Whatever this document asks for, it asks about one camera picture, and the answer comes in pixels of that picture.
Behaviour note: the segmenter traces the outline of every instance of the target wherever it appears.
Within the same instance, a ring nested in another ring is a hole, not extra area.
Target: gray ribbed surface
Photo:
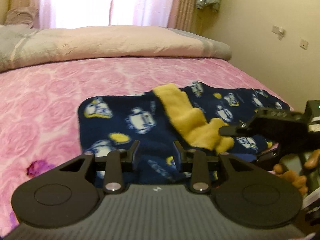
[[[189,193],[183,185],[160,187],[156,192],[157,186],[131,185],[123,194],[105,197],[95,213],[76,225],[60,229],[20,225],[5,240],[287,240],[303,237],[291,225],[272,230],[242,227],[222,216],[207,196]]]

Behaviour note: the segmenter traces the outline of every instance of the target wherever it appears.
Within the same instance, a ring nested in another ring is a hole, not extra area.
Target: beige comforter
[[[0,72],[48,62],[121,56],[229,60],[231,51],[222,42],[156,26],[39,30],[0,25]]]

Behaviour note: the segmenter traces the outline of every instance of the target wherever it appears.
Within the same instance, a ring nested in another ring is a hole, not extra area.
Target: black device
[[[247,124],[221,128],[220,134],[278,141],[281,151],[269,162],[292,149],[316,147],[317,136],[307,127],[307,111],[260,109]],[[125,186],[122,172],[136,169],[138,149],[135,141],[105,157],[83,154],[20,185],[12,196],[20,225],[5,240],[303,237],[291,224],[302,197],[283,179],[232,155],[207,156],[175,141],[174,161],[179,171],[192,173],[189,185]],[[105,171],[102,188],[93,185],[97,171]]]

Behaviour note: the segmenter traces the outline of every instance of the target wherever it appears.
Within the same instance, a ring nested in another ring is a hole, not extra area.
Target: curtain
[[[12,0],[11,9],[35,6],[39,28],[156,25],[189,30],[195,0]]]

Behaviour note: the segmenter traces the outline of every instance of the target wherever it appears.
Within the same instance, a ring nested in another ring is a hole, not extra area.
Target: yellow fabric
[[[156,87],[153,92],[161,100],[171,124],[189,145],[217,153],[233,147],[233,138],[219,135],[219,128],[227,124],[219,118],[207,123],[202,111],[193,107],[187,94],[175,84]]]

